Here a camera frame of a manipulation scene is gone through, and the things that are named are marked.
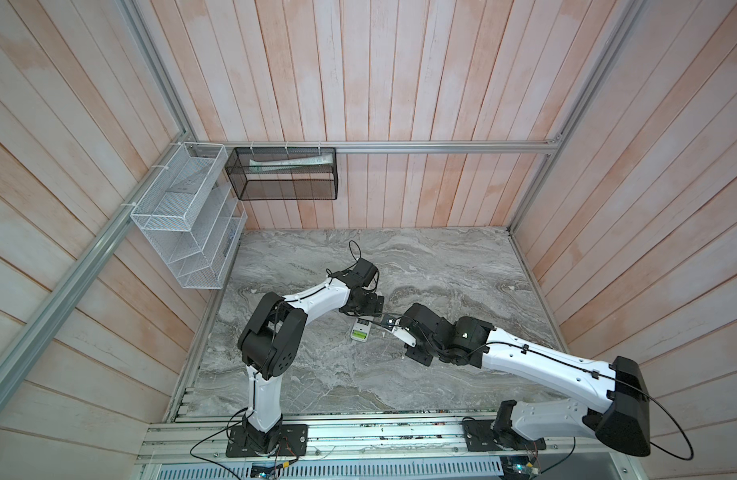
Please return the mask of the white remote with green screen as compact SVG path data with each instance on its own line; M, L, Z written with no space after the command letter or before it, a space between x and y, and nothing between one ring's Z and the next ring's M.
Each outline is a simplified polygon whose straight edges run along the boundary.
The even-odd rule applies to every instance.
M358 318L352 326L350 339L358 342L366 342L368 340L372 328L372 322L368 319Z

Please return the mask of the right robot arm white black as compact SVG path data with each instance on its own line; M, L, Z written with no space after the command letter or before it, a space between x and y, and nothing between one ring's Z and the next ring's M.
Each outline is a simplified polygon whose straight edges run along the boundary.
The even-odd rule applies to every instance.
M405 342L407 356L424 366L438 359L507 372L563 394L559 401L504 403L494 425L499 433L520 441L590 437L630 456L652 452L650 397L640 365L630 358L607 363L572 356L485 320L450 322L418 303L384 320Z

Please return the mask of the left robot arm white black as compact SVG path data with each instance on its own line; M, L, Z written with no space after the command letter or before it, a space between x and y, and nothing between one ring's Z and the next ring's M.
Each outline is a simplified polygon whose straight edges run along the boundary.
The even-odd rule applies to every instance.
M379 278L377 266L359 259L346 269L328 272L323 282L302 292L262 296L238 338L248 374L246 426L260 434L278 427L282 374L294 363L308 324L333 311L356 317L382 314Z

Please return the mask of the white paper in basket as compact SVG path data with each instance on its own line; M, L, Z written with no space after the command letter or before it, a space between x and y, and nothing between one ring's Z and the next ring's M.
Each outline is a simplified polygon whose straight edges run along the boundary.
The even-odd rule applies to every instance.
M252 158L248 160L248 172L252 174L312 174L328 173L334 166L334 155L322 154L304 157Z

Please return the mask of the green circuit board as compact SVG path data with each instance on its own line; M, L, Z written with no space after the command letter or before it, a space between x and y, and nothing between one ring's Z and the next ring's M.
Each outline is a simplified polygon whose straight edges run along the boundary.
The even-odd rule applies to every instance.
M284 469L282 464L276 465L253 465L250 468L250 478L252 479L264 479L264 480L277 480L280 478L280 472Z

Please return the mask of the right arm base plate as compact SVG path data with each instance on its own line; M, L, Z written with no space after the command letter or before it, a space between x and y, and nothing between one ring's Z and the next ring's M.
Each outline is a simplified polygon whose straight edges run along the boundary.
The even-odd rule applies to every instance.
M534 452L547 449L543 438L536 441L528 440L510 427L498 426L496 420L476 420L467 416L462 419L461 425L470 452Z

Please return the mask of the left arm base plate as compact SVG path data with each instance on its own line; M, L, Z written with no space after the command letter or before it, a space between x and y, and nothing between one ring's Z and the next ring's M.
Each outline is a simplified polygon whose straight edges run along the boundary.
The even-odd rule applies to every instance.
M230 439L226 446L226 457L249 458L262 456L306 455L308 447L308 425L280 424L269 432L256 430L252 425L230 428Z

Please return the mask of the aluminium mounting rail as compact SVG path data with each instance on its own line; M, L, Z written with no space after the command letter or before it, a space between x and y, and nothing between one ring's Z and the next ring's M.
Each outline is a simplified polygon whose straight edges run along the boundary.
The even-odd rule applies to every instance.
M194 463L226 458L224 417L182 417L152 424L136 463ZM308 427L306 460L470 456L462 417L437 414L290 415L284 426Z

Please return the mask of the black mesh wall basket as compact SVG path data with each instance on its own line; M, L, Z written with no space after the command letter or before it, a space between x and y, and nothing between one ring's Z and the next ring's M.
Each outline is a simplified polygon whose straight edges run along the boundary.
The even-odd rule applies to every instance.
M252 174L248 160L252 158L304 157L332 154L334 166L328 173ZM224 166L236 197L242 201L334 201L338 199L338 162L336 150L326 147L236 147L228 154Z

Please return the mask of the white mesh wall shelf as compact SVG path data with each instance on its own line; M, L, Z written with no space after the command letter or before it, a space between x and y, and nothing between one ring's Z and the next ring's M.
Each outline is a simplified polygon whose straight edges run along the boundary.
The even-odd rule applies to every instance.
M222 144L180 144L132 210L132 221L180 287L219 290L248 215L238 213Z

